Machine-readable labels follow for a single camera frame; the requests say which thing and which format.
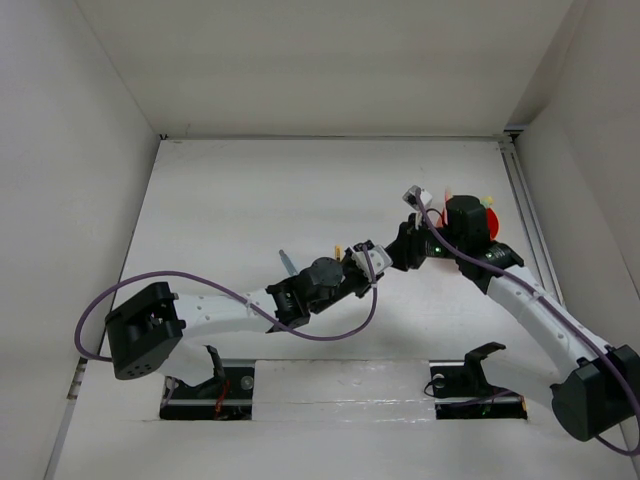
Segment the blue mechanical pencil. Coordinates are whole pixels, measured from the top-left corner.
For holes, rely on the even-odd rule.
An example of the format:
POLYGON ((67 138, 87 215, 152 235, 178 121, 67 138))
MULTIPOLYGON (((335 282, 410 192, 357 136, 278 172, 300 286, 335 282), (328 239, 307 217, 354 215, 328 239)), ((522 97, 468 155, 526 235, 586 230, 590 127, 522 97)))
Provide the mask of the blue mechanical pencil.
POLYGON ((290 276, 295 276, 298 274, 298 269, 296 268, 296 266, 294 265, 293 261, 291 260, 291 258, 289 257, 289 255, 283 250, 280 249, 278 251, 279 257, 281 259, 281 262, 283 264, 283 266, 285 267, 287 273, 290 276))

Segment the thin pink highlighter pen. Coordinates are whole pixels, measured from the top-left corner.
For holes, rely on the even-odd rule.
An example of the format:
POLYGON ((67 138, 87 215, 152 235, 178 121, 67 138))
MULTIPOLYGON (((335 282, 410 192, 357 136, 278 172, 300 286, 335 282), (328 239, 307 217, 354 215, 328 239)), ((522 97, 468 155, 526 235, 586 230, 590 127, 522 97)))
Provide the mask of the thin pink highlighter pen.
POLYGON ((443 225, 447 225, 448 224, 448 201, 453 197, 453 193, 452 193, 452 189, 450 186, 447 186, 445 188, 445 194, 444 194, 444 205, 443 205, 443 210, 442 210, 442 224, 443 225))

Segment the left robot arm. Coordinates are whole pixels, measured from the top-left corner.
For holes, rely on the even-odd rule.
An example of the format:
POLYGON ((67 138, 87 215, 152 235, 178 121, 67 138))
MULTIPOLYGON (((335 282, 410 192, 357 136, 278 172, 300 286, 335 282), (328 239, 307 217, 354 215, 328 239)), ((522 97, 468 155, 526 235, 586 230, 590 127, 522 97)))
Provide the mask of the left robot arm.
POLYGON ((336 260, 321 257, 298 274, 250 293, 216 296, 176 294, 166 282, 152 283, 105 319, 116 379, 158 372, 212 396, 222 387, 223 366, 211 345, 216 335, 284 331, 296 334, 349 295, 376 289, 392 259, 370 241, 336 260))

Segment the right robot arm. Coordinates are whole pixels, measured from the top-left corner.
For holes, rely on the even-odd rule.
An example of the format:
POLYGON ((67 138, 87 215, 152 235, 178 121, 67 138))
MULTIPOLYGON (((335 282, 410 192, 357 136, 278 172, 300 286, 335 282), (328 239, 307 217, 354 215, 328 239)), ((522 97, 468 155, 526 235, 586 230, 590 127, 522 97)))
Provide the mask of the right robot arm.
POLYGON ((498 384, 547 407, 579 441, 639 416, 639 355, 614 347, 582 325, 536 281, 523 258, 497 239, 497 218, 479 198, 454 195, 429 218, 430 195, 413 186, 403 196, 414 212, 387 252, 394 268, 416 270, 428 258, 455 261, 459 272, 506 310, 551 359, 549 375, 479 359, 462 381, 483 394, 498 384))

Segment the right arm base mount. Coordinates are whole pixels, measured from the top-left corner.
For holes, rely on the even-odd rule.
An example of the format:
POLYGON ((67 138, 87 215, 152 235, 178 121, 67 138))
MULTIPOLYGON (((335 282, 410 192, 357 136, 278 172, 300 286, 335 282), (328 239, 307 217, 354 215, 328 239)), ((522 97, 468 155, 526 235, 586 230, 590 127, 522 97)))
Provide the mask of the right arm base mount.
POLYGON ((517 393, 489 383, 482 362, 506 346, 489 342, 467 352, 462 360, 429 362, 430 379, 423 394, 435 401, 437 420, 527 420, 517 393))

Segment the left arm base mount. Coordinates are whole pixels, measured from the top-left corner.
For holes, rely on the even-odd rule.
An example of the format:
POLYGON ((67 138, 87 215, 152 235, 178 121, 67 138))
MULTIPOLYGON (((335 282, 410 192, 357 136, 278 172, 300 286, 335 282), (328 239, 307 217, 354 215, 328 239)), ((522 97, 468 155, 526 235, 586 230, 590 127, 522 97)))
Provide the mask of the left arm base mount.
POLYGON ((211 377, 196 386, 171 379, 165 387, 159 417, 171 421, 251 420, 256 361, 222 359, 214 347, 206 349, 211 377))

